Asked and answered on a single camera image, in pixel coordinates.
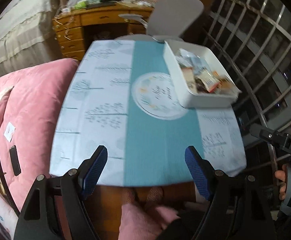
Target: pink blanket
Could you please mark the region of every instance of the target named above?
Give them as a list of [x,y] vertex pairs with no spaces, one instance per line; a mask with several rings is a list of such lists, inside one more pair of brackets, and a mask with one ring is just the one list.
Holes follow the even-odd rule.
[[[0,92],[14,88],[0,126],[0,159],[13,199],[21,210],[36,176],[49,177],[50,153],[60,109],[78,61],[60,59],[0,77]],[[12,141],[4,137],[15,127]],[[14,176],[9,149],[16,145],[21,174]]]

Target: sticker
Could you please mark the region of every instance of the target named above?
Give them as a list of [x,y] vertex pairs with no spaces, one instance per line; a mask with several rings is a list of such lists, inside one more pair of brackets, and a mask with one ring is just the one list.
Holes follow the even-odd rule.
[[157,119],[174,120],[188,112],[179,104],[171,77],[165,73],[140,76],[133,84],[132,96],[143,112]]
[[11,142],[11,140],[12,140],[14,131],[15,131],[15,127],[9,122],[7,124],[7,128],[4,132],[4,136],[9,142]]

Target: pink cloth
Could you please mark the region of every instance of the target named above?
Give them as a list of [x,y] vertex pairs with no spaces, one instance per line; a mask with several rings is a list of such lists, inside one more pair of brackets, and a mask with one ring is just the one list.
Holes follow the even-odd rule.
[[[77,60],[60,59],[0,77],[0,92],[14,86],[0,126],[0,159],[12,197],[20,210],[36,176],[49,177],[56,123],[77,67]],[[3,135],[9,122],[15,127],[11,142]],[[13,145],[16,145],[21,167],[17,177],[9,154]]]
[[154,206],[147,212],[134,204],[122,205],[118,240],[155,240],[167,226],[179,217],[177,211]]

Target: screw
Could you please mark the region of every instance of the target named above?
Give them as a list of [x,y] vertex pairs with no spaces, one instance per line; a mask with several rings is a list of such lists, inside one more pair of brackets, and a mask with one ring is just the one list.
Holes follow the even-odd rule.
[[221,171],[221,170],[216,170],[214,173],[215,173],[215,174],[216,174],[216,176],[218,176],[218,177],[221,177],[221,176],[223,176],[223,175],[224,175],[224,172],[223,172],[223,171]]
[[41,174],[41,175],[38,175],[38,176],[37,176],[37,181],[41,181],[41,180],[43,180],[43,179],[44,179],[44,175]]
[[252,176],[252,175],[247,176],[247,179],[248,179],[249,181],[251,181],[251,182],[254,182],[254,181],[255,181],[255,177]]
[[78,172],[77,169],[71,169],[71,170],[68,171],[68,174],[69,174],[70,176],[73,176],[73,175],[77,174],[77,172]]

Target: white box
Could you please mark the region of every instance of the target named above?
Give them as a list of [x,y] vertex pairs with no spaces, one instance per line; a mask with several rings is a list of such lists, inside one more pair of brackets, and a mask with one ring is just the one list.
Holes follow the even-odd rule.
[[193,93],[188,89],[182,70],[175,58],[175,54],[182,48],[195,55],[204,58],[211,71],[216,71],[219,75],[227,76],[231,81],[220,61],[213,52],[204,46],[195,45],[183,41],[166,40],[164,45],[163,57],[169,69],[175,92],[180,105],[185,108],[216,108],[229,107],[237,101],[238,95],[220,95],[213,93]]

